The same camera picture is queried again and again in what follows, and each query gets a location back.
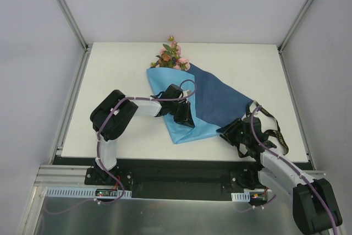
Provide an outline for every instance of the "white wall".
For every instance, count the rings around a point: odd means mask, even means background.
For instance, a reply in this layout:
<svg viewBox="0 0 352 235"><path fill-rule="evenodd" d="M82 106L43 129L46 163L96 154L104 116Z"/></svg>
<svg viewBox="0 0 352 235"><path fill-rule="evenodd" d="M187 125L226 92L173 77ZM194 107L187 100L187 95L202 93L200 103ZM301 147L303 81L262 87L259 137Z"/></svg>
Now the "white wall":
<svg viewBox="0 0 352 235"><path fill-rule="evenodd" d="M66 0L88 43L280 44L305 0Z"/></svg>
<svg viewBox="0 0 352 235"><path fill-rule="evenodd" d="M0 234L17 233L81 56L56 0L0 0Z"/></svg>
<svg viewBox="0 0 352 235"><path fill-rule="evenodd" d="M352 232L352 0L316 0L283 58L317 168Z"/></svg>

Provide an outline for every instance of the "pink flower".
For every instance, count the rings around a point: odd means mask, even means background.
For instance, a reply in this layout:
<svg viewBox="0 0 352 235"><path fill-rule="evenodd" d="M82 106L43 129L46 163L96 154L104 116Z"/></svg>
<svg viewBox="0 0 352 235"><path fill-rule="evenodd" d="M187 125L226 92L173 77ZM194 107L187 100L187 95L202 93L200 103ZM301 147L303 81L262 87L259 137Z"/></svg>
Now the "pink flower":
<svg viewBox="0 0 352 235"><path fill-rule="evenodd" d="M177 50L177 55L181 55L181 47L180 47L180 46L177 46L177 47L176 47L176 50Z"/></svg>
<svg viewBox="0 0 352 235"><path fill-rule="evenodd" d="M175 41L171 42L171 48L174 48L175 44L176 44ZM176 51L177 51L177 55L181 55L181 47L179 45L176 46Z"/></svg>
<svg viewBox="0 0 352 235"><path fill-rule="evenodd" d="M191 65L189 64L189 60L187 58L179 58L178 59L178 63L179 64L185 64L186 66L186 71L189 70L189 68L191 67Z"/></svg>

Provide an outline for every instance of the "white table surface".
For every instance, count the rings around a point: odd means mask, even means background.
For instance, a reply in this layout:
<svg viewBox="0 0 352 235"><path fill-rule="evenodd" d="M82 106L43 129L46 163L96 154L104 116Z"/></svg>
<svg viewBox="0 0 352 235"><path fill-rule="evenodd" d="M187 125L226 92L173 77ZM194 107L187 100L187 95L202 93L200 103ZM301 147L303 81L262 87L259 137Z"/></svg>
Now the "white table surface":
<svg viewBox="0 0 352 235"><path fill-rule="evenodd" d="M180 43L182 56L258 101L279 121L290 148L287 157L307 162L298 123L275 45ZM96 157L91 112L114 89L130 96L152 95L146 69L161 43L95 42L64 142L63 157ZM258 114L263 130L273 120ZM220 137L173 144L163 118L134 117L118 139L117 158L246 161Z"/></svg>

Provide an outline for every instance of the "black strap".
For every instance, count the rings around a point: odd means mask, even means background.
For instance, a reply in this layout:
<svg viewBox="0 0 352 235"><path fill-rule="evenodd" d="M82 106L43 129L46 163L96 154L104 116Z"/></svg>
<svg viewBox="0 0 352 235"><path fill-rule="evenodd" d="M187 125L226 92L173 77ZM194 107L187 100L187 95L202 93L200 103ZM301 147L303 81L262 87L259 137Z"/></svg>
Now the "black strap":
<svg viewBox="0 0 352 235"><path fill-rule="evenodd" d="M274 130L274 129L268 129L264 133L268 134L269 136L273 136L273 137L277 138L277 140L281 143L281 145L285 149L284 155L288 154L288 146L287 146L286 141L284 139L284 136L282 135L281 132Z"/></svg>
<svg viewBox="0 0 352 235"><path fill-rule="evenodd" d="M257 101L253 101L253 103L256 105L256 107L259 106L259 104L258 104ZM252 114L251 111L250 111L250 109L249 109L250 105L251 105L251 104L248 103L247 106L246 106L246 117L250 117L251 114ZM267 135L269 135L269 136L272 136L272 137L277 138L278 141L280 142L280 144L284 147L284 149L285 149L284 155L286 155L286 154L288 153L288 151L289 151L289 148L288 148L288 145L286 144L286 141L285 141L285 139L284 139L284 136L283 136L282 133L281 133L281 129L280 129L280 126L279 126L279 122L278 122L277 119L276 119L273 115L271 115L265 108L262 107L262 108L260 109L260 112L262 112L265 116L267 116L267 117L269 117L269 118L273 118L273 119L275 120L277 129L276 129L276 130L275 130L275 129L268 129L268 130L266 130L266 131L264 132L264 134L267 134ZM247 156L248 156L248 153L242 154L242 153L239 151L239 147L238 147L238 153L239 153L238 155L240 156L240 158L242 158L242 157L247 157Z"/></svg>

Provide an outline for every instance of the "flower bouquet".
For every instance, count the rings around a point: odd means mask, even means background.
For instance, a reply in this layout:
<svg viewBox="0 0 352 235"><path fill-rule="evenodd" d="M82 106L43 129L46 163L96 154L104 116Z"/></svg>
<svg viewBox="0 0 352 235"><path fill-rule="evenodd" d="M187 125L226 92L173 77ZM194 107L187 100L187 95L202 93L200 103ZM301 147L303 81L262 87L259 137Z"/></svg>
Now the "flower bouquet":
<svg viewBox="0 0 352 235"><path fill-rule="evenodd" d="M170 114L164 116L166 126L175 144L200 140L218 135L217 129L236 118L242 118L246 106L253 100L221 82L213 74L206 72L181 56L181 47L171 36L171 44L163 44L156 56L158 60L147 69L147 77L154 94L165 91L170 84L179 85L186 79L197 84L194 95L188 98L194 128L176 124ZM184 91L194 90L191 82L185 82Z"/></svg>

